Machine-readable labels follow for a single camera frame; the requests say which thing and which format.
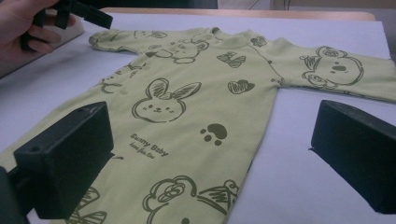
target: sleeve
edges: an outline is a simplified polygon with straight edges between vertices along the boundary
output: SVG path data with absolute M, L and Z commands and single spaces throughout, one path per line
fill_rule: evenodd
M 396 102 L 392 60 L 331 47 L 301 48 L 285 39 L 271 43 L 268 58 L 283 77 L 283 87 L 304 87 Z
M 197 28 L 186 31 L 122 31 L 108 30 L 98 32 L 90 37 L 90 44 L 99 50 L 131 51 L 136 54 L 156 52 L 164 45 L 179 39 L 191 38 L 205 32 Z

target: white table surface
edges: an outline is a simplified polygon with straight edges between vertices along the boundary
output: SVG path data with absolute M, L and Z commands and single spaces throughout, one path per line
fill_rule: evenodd
M 314 21 L 186 15 L 112 14 L 112 28 L 253 30 L 269 39 L 287 38 L 302 47 L 331 46 L 389 58 L 378 21 Z M 53 108 L 86 91 L 135 58 L 131 53 L 93 50 L 88 38 L 100 27 L 83 22 L 85 33 L 51 55 L 0 79 L 0 150 Z M 389 224 L 396 215 L 376 213 L 326 162 L 309 151 L 321 100 L 356 106 L 393 125 L 396 105 L 339 94 L 281 89 L 262 146 L 227 224 Z M 48 223 L 29 215 L 32 224 Z

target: baby romper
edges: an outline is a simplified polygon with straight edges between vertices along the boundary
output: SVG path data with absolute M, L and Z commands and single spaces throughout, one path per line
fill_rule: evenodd
M 90 43 L 139 57 L 59 106 L 0 157 L 11 169 L 12 150 L 75 108 L 107 102 L 115 156 L 73 216 L 53 223 L 224 223 L 278 88 L 396 100 L 390 60 L 300 48 L 252 31 L 109 30 Z

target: cartoon print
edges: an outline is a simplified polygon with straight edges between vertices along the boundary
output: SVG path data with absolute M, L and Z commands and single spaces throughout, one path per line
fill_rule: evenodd
M 127 66 L 128 66 L 128 67 L 131 69 L 131 71 L 132 71 L 131 76 L 130 76 L 130 77 L 132 77 L 132 76 L 136 75 L 136 73 L 137 73 L 138 71 L 144 69 L 145 66 L 146 66 L 146 63 L 143 63 L 143 65 L 141 65 L 141 66 L 131 66 L 130 64 L 128 64 Z
M 105 222 L 107 213 L 100 211 L 94 212 L 85 216 L 80 214 L 81 209 L 86 207 L 87 205 L 95 202 L 100 198 L 99 192 L 97 189 L 90 187 L 88 191 L 85 193 L 81 202 L 77 206 L 76 210 L 73 212 L 72 216 L 65 220 L 66 224 L 83 224 L 83 223 L 91 223 L 91 224 L 102 224 Z
M 364 69 L 358 59 L 348 57 L 347 53 L 329 47 L 317 49 L 316 56 L 302 56 L 310 70 L 303 78 L 315 88 L 333 90 L 340 85 L 352 86 L 361 80 Z
M 161 45 L 151 45 L 148 47 L 148 49 L 159 49 L 161 47 L 162 47 Z
M 134 31 L 134 38 L 146 38 L 146 37 L 154 37 L 154 38 L 165 38 L 168 35 L 166 33 L 160 31 Z
M 111 94 L 114 93 L 114 91 L 111 91 L 113 87 L 118 88 L 121 87 L 122 85 L 120 83 L 107 83 L 109 80 L 111 80 L 113 77 L 108 77 L 108 78 L 102 78 L 102 81 L 98 84 L 101 87 L 101 91 L 106 94 Z
M 134 117 L 153 123 L 178 119 L 186 111 L 186 104 L 182 100 L 198 92 L 201 83 L 191 83 L 174 92 L 168 92 L 168 88 L 169 81 L 165 78 L 152 81 L 146 88 L 147 98 L 134 104 Z
M 215 146 L 220 146 L 222 144 L 221 140 L 224 140 L 227 137 L 227 130 L 221 124 L 213 123 L 207 126 L 207 129 L 202 129 L 200 134 L 205 134 L 205 141 L 210 142 L 212 139 L 216 139 Z
M 236 53 L 229 51 L 225 54 L 221 54 L 220 56 L 218 56 L 218 59 L 224 63 L 227 63 L 228 65 L 230 65 L 231 68 L 238 68 L 239 66 L 241 66 L 242 63 L 245 62 L 245 60 L 247 59 L 246 56 L 239 56 L 235 59 L 232 59 L 233 56 L 235 56 Z
M 233 94 L 241 94 L 243 92 L 251 91 L 254 88 L 253 83 L 241 79 L 237 82 L 231 81 L 228 83 L 228 90 Z
M 265 38 L 261 35 L 258 35 L 256 38 L 251 38 L 250 42 L 253 43 L 254 46 L 257 46 L 259 48 L 267 44 L 267 41 L 265 41 Z
M 197 193 L 195 182 L 186 175 L 164 179 L 156 183 L 143 200 L 143 208 L 149 212 L 147 224 L 163 223 L 162 216 L 172 210 L 177 210 L 180 215 L 167 216 L 172 218 L 168 223 L 208 223 L 211 220 L 209 213 L 221 212 L 227 215 L 236 200 L 238 190 L 232 180 L 225 181 L 222 186 Z M 189 217 L 191 211 L 202 211 L 203 215 L 194 220 Z
M 239 188 L 233 180 L 227 180 L 223 186 L 202 190 L 197 196 L 198 201 L 207 203 L 222 214 L 227 215 L 236 201 Z
M 169 50 L 162 49 L 158 51 L 155 56 L 159 58 L 171 58 L 174 63 L 193 63 L 195 62 L 195 58 L 208 47 L 209 43 L 204 40 L 182 40 L 174 43 L 174 46 L 170 47 Z

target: wooden table edge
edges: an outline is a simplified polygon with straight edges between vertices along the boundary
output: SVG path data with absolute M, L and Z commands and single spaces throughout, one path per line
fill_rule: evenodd
M 375 21 L 375 15 L 359 11 L 280 11 L 280 10 L 236 10 L 236 9 L 196 9 L 196 8 L 142 8 L 105 7 L 107 13 L 134 14 L 176 14 L 229 17 L 256 17 L 331 21 Z

